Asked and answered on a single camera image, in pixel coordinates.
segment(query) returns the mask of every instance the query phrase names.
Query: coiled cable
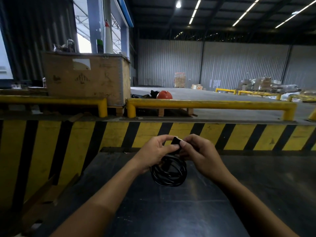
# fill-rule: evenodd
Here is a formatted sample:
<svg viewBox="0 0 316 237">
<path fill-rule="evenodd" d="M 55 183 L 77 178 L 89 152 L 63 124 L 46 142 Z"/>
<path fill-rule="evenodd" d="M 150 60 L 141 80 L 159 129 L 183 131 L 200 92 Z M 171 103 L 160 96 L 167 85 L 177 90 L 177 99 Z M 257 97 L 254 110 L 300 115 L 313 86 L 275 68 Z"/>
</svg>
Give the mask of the coiled cable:
<svg viewBox="0 0 316 237">
<path fill-rule="evenodd" d="M 174 155 L 165 155 L 160 164 L 150 168 L 150 172 L 157 184 L 172 187 L 182 185 L 188 174 L 186 162 Z"/>
</svg>

